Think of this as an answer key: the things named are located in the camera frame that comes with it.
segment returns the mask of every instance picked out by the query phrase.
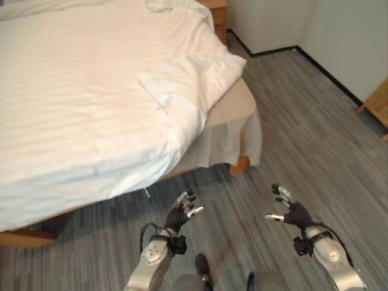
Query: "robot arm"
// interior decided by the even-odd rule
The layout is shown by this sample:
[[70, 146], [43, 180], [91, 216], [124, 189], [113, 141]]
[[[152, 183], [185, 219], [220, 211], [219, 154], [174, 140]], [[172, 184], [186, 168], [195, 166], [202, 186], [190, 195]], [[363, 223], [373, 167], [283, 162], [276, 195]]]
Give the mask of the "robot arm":
[[185, 237], [177, 237], [178, 232], [191, 217], [204, 210], [203, 207], [194, 208], [195, 197], [193, 194], [192, 191], [188, 191], [179, 196], [167, 216], [164, 229], [151, 237], [150, 243], [144, 250], [141, 246], [140, 263], [133, 271], [125, 291], [159, 290], [163, 277], [170, 268], [173, 256], [176, 253], [184, 254], [186, 252]]
[[279, 185], [272, 186], [276, 200], [290, 209], [285, 215], [266, 214], [264, 218], [293, 224], [302, 231], [302, 239], [294, 239], [294, 246], [299, 255], [314, 254], [316, 260], [325, 269], [336, 291], [367, 290], [365, 283], [353, 268], [352, 259], [345, 245], [335, 232], [324, 224], [312, 221], [310, 213], [300, 202], [292, 202], [289, 191]]

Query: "black baseboard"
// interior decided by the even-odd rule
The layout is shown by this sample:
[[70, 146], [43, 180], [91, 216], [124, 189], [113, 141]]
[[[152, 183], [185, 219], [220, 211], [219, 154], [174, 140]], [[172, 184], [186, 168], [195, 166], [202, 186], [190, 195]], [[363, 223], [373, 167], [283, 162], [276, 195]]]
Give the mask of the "black baseboard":
[[244, 50], [249, 54], [251, 58], [257, 57], [257, 56], [264, 56], [269, 55], [272, 53], [279, 53], [284, 52], [286, 50], [292, 50], [296, 49], [301, 55], [303, 55], [314, 67], [316, 67], [322, 74], [324, 74], [326, 77], [328, 77], [342, 92], [344, 92], [355, 104], [358, 106], [361, 106], [363, 103], [348, 89], [339, 82], [332, 74], [330, 74], [324, 67], [322, 67], [316, 60], [314, 60], [308, 53], [306, 53], [300, 46], [294, 45], [291, 47], [282, 47], [278, 48], [276, 50], [268, 50], [266, 52], [261, 53], [252, 53], [250, 49], [245, 45], [245, 43], [242, 42], [242, 40], [236, 35], [236, 33], [231, 29], [227, 29], [228, 33], [231, 33], [237, 41], [242, 45]]
[[314, 67], [316, 67], [322, 74], [324, 74], [330, 81], [332, 81], [342, 92], [344, 92], [355, 104], [361, 106], [363, 102], [356, 97], [344, 84], [339, 82], [332, 74], [330, 74], [324, 67], [322, 67], [316, 60], [314, 60], [308, 53], [306, 53], [300, 46], [295, 47], [296, 50], [303, 55]]
[[231, 28], [228, 28], [226, 30], [228, 33], [231, 33], [236, 39], [237, 41], [241, 44], [241, 46], [244, 48], [244, 50], [248, 53], [248, 55], [251, 57], [251, 58], [255, 58], [257, 56], [264, 56], [264, 55], [270, 55], [272, 53], [279, 53], [279, 52], [284, 52], [285, 50], [292, 50], [292, 49], [295, 49], [296, 46], [293, 45], [291, 47], [281, 47], [281, 48], [277, 48], [276, 50], [266, 50], [265, 52], [260, 52], [260, 53], [252, 53], [250, 51], [250, 49], [245, 45], [245, 43], [242, 42], [242, 40], [237, 36], [237, 34], [231, 29]]

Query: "wooden bed frame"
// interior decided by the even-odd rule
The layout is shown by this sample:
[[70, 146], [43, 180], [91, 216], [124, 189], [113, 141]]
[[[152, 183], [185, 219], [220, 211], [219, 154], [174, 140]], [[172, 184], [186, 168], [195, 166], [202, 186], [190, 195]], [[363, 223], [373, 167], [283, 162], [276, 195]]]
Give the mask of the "wooden bed frame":
[[[246, 172], [249, 168], [249, 158], [246, 156], [240, 156], [237, 162], [237, 165], [230, 166], [229, 173], [233, 176], [242, 174]], [[191, 170], [182, 170], [176, 173], [173, 173], [171, 175], [167, 175], [162, 177], [159, 181], [169, 179], [178, 175], [181, 175], [183, 173], [190, 172]], [[56, 216], [74, 211], [76, 209], [80, 209], [85, 207], [77, 207], [75, 209], [70, 209], [64, 213], [60, 213]], [[46, 244], [53, 243], [56, 240], [56, 235], [49, 232], [41, 232], [41, 231], [35, 231], [30, 230], [27, 228], [22, 229], [16, 229], [16, 230], [9, 230], [6, 232], [0, 232], [0, 247], [22, 247], [22, 248], [34, 248], [34, 247], [41, 247]]]

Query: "bed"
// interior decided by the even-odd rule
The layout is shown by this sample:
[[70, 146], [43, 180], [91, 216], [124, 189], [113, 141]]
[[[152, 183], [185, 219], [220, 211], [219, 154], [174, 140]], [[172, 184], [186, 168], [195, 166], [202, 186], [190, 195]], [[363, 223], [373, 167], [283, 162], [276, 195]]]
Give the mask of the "bed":
[[0, 8], [0, 231], [197, 167], [259, 163], [245, 61], [214, 35], [206, 9], [190, 5]]

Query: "floor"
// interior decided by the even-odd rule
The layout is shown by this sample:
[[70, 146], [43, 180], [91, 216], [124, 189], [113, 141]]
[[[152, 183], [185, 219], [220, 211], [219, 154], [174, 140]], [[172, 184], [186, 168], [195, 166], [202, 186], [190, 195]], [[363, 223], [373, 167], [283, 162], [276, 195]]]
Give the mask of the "floor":
[[215, 290], [245, 290], [250, 271], [282, 271], [290, 290], [330, 290], [308, 256], [298, 257], [298, 230], [262, 219], [285, 212], [270, 185], [286, 186], [337, 230], [370, 290], [388, 290], [388, 155], [378, 125], [298, 52], [249, 58], [233, 36], [231, 52], [248, 60], [244, 79], [263, 122], [261, 165], [230, 177], [227, 165], [198, 169], [49, 221], [57, 242], [35, 250], [0, 249], [0, 290], [122, 290], [139, 260], [139, 231], [162, 224], [177, 194], [195, 190], [205, 212], [182, 230], [189, 249], [174, 258], [163, 290], [194, 270], [205, 253]]

